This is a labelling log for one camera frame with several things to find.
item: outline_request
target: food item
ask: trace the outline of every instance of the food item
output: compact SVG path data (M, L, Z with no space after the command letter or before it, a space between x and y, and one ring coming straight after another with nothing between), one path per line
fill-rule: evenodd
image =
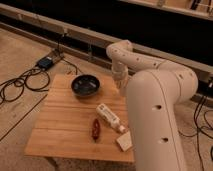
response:
M96 142L100 137L101 127L98 119L95 119L92 124L92 138Z

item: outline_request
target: table leg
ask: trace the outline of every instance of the table leg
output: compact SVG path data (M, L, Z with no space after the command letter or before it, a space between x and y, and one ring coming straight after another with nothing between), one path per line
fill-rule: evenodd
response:
M59 170L58 164L52 157L44 157L44 158L55 168L55 171Z

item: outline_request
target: black panel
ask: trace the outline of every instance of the black panel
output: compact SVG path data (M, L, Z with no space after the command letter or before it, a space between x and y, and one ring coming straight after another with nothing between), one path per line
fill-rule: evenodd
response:
M18 8L213 65L213 22L112 0L1 0Z

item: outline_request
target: black bowl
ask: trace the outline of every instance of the black bowl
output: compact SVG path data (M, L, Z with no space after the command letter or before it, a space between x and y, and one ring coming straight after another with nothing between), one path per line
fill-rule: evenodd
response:
M91 96L98 91L99 87L99 80L92 75L80 75L71 84L72 91L79 97Z

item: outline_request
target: concrete floor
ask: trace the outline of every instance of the concrete floor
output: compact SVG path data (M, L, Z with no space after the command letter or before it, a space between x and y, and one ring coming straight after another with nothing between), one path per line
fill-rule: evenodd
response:
M16 35L0 29L0 83L5 80L17 77L35 62L45 56L51 50L50 47L32 41L25 37ZM67 60L78 65L85 73L110 75L110 71L99 66L82 61L71 55L65 54ZM57 73L67 74L72 68L66 63L60 62L53 67L49 74L51 80ZM43 78L31 80L32 85L40 83ZM8 91L13 96L16 90ZM23 96L12 103L0 106L0 137L9 130L45 93L35 93L26 90ZM184 104L175 106L175 113L178 127L184 133L194 132L193 111L195 103L187 101ZM0 170L4 171L52 171L53 167L42 157L24 155L24 148L34 126L37 114L42 107L39 104L8 136L0 142ZM196 139L181 137L186 162L189 171L199 171L200 165L196 152ZM210 160L209 150L213 141L201 136L201 153L206 171L213 170L213 163ZM77 159L55 158L61 171L133 171L133 164L115 163L103 161L89 161Z

